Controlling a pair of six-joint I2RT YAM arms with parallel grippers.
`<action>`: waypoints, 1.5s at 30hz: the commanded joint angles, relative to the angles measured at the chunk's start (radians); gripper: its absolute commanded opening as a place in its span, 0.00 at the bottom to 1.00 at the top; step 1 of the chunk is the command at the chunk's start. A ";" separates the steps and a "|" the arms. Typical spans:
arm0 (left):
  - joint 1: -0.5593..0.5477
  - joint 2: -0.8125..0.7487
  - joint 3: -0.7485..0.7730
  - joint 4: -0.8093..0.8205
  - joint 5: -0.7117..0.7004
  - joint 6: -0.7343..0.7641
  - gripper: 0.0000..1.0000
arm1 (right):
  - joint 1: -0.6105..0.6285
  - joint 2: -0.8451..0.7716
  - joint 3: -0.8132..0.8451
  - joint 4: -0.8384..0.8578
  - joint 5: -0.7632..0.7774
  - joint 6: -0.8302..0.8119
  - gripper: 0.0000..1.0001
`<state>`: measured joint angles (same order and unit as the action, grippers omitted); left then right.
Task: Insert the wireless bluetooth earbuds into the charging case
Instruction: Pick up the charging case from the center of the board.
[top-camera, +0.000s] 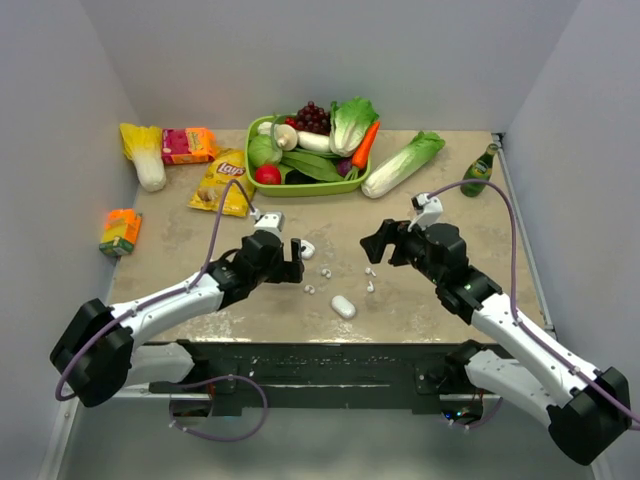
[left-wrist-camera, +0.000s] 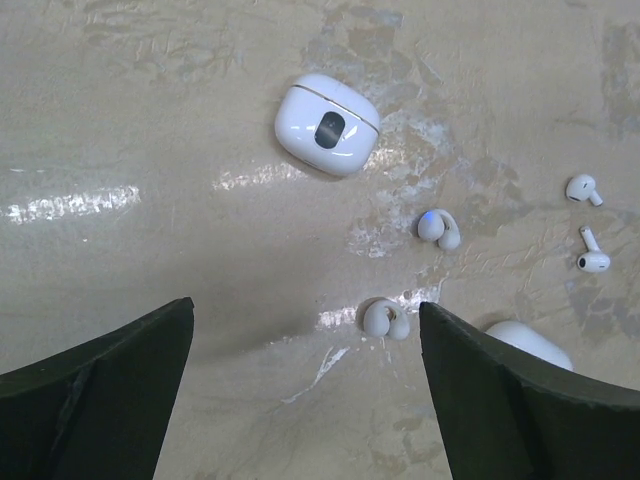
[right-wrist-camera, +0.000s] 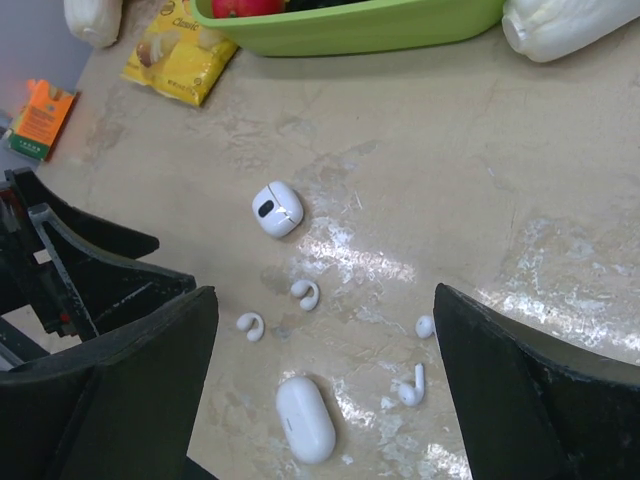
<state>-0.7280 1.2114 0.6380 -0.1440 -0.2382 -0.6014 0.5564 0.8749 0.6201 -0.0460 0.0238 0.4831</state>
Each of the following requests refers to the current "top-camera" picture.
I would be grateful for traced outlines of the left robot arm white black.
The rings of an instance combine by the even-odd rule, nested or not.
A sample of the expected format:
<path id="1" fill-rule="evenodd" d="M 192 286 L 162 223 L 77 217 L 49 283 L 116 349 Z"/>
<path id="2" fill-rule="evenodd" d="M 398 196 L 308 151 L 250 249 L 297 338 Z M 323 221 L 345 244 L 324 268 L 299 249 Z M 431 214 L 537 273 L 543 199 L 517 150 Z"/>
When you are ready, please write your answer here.
<path id="1" fill-rule="evenodd" d="M 177 346 L 162 354 L 174 360 L 173 369 L 157 366 L 146 342 L 245 300 L 263 283 L 301 283 L 305 251 L 301 241 L 293 239 L 286 259 L 276 235 L 257 231 L 244 237 L 240 248 L 154 295 L 112 306 L 99 299 L 83 303 L 50 354 L 61 385 L 69 386 L 70 395 L 86 407 L 106 402 L 124 386 L 150 382 L 154 373 L 185 392 L 200 390 L 207 380 L 203 363 Z"/>

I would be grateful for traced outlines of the white earbud charging case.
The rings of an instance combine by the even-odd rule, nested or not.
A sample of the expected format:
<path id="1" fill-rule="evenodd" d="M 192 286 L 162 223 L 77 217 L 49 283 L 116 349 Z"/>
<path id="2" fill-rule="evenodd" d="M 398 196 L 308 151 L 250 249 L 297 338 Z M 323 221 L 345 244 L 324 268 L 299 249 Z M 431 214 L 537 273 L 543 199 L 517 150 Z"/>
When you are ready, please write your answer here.
<path id="1" fill-rule="evenodd" d="M 316 253 L 315 246 L 307 240 L 301 241 L 300 255 L 303 260 L 311 259 Z"/>

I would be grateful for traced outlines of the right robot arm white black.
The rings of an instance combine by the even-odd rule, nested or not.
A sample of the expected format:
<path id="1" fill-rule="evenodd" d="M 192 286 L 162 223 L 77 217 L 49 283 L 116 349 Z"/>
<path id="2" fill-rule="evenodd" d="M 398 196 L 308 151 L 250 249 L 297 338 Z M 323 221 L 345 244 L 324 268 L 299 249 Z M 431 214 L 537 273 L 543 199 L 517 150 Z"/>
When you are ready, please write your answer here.
<path id="1" fill-rule="evenodd" d="M 450 363 L 445 379 L 452 390 L 466 393 L 476 386 L 518 406 L 583 466 L 630 430 L 627 378 L 614 367 L 601 370 L 581 359 L 513 307 L 501 287 L 470 264 L 457 227 L 436 223 L 420 228 L 387 219 L 360 244 L 373 264 L 393 246 L 390 265 L 412 266 L 434 284 L 447 311 L 510 354 L 501 360 L 479 351 Z"/>

